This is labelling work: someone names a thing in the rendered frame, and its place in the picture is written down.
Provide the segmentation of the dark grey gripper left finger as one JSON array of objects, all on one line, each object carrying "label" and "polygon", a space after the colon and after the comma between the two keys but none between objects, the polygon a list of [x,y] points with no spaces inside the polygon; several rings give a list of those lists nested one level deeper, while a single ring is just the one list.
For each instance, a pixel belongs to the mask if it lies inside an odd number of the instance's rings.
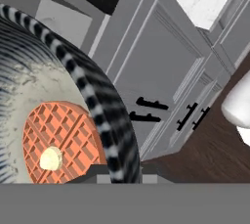
[{"label": "dark grey gripper left finger", "polygon": [[73,184],[110,184],[110,176],[105,164],[93,164],[85,175],[78,176],[70,183]]}]

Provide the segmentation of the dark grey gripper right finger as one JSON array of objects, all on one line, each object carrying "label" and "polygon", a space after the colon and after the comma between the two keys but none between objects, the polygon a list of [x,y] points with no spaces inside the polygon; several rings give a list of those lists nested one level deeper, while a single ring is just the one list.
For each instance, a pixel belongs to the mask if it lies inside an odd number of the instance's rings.
[{"label": "dark grey gripper right finger", "polygon": [[142,174],[144,184],[173,184],[173,181],[160,168],[153,164],[143,165]]}]

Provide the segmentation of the orange round waffle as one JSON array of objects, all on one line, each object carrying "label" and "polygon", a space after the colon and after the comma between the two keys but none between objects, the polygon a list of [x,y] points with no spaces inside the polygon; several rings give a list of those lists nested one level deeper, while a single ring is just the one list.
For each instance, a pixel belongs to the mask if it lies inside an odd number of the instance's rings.
[{"label": "orange round waffle", "polygon": [[[62,153],[59,170],[40,167],[41,155],[49,147],[56,147]],[[63,184],[85,175],[92,164],[106,164],[93,119],[84,108],[66,101],[42,103],[28,115],[22,150],[34,184]]]}]

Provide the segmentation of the large grey cabinet door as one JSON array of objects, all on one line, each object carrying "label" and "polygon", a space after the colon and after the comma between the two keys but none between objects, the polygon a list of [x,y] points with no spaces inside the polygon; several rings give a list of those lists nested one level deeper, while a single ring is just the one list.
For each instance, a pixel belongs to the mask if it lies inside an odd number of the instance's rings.
[{"label": "large grey cabinet door", "polygon": [[119,0],[93,60],[127,106],[178,104],[209,50],[177,0]]}]

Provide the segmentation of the black and white striped bowl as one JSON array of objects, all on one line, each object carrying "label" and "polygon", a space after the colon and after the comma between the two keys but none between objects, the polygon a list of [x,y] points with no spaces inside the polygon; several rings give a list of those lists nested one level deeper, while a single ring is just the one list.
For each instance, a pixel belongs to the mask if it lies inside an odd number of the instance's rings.
[{"label": "black and white striped bowl", "polygon": [[0,4],[0,183],[27,180],[21,157],[24,118],[50,100],[72,101],[87,110],[113,183],[142,182],[129,114],[105,73],[40,21]]}]

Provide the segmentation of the pale yellow butter pat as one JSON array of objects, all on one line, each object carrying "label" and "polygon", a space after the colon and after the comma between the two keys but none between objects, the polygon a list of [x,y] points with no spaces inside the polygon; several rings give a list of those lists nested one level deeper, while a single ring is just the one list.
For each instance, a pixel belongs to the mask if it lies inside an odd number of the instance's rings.
[{"label": "pale yellow butter pat", "polygon": [[39,165],[44,170],[56,171],[63,165],[63,154],[57,147],[47,148],[41,155]]}]

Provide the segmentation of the white rounded object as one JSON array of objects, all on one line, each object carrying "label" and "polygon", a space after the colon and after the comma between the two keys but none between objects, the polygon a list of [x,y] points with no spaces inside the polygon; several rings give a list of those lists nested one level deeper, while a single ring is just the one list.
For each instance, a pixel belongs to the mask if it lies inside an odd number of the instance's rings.
[{"label": "white rounded object", "polygon": [[221,111],[225,119],[235,126],[242,142],[250,147],[250,70],[229,91]]}]

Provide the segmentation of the grey cabinet run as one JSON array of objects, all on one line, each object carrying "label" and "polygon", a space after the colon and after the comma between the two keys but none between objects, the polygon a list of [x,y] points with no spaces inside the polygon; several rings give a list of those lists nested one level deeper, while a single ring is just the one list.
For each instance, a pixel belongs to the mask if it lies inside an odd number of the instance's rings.
[{"label": "grey cabinet run", "polygon": [[225,69],[234,73],[250,43],[250,0],[228,0],[213,25],[198,31]]}]

